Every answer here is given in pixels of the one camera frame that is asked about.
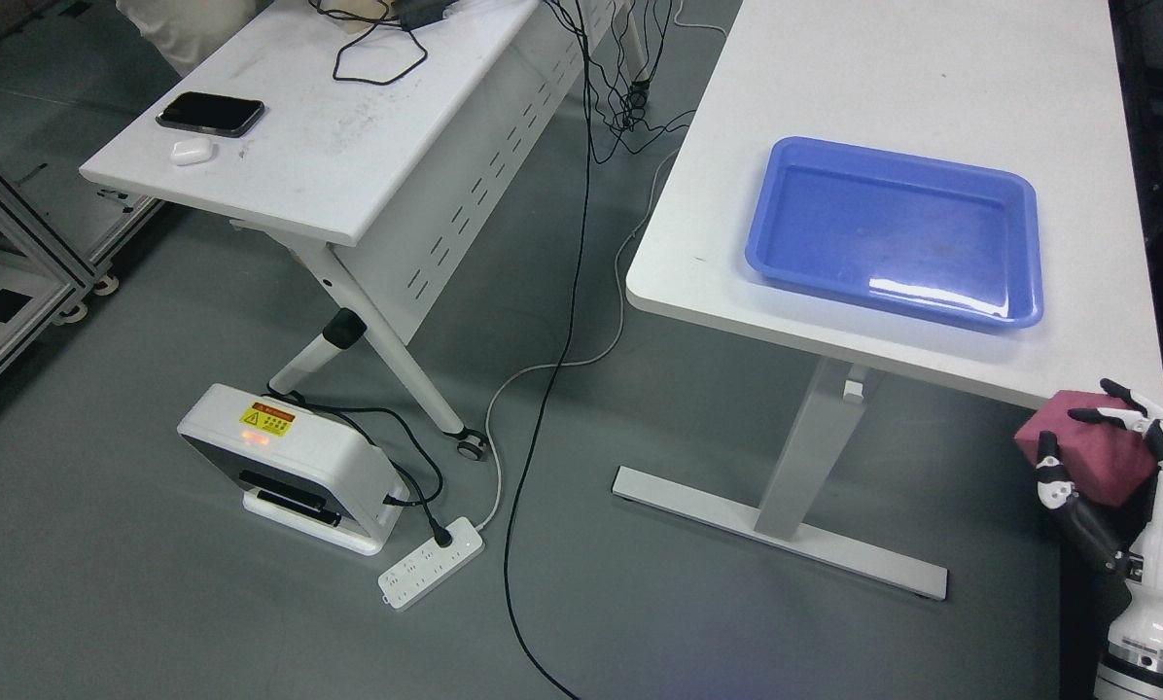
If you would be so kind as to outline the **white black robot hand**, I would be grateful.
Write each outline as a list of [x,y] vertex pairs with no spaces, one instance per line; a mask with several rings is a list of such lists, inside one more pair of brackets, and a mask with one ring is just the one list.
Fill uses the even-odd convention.
[[1141,436],[1156,465],[1146,526],[1132,543],[1123,545],[1116,541],[1093,502],[1076,487],[1053,431],[1040,433],[1039,437],[1034,463],[1037,497],[1089,563],[1103,573],[1123,574],[1130,603],[1110,624],[1110,645],[1118,648],[1123,659],[1139,653],[1160,656],[1163,655],[1163,406],[1110,378],[1103,378],[1099,386],[1103,393],[1123,402],[1123,407],[1077,407],[1068,409],[1068,416],[1080,424],[1115,426]]

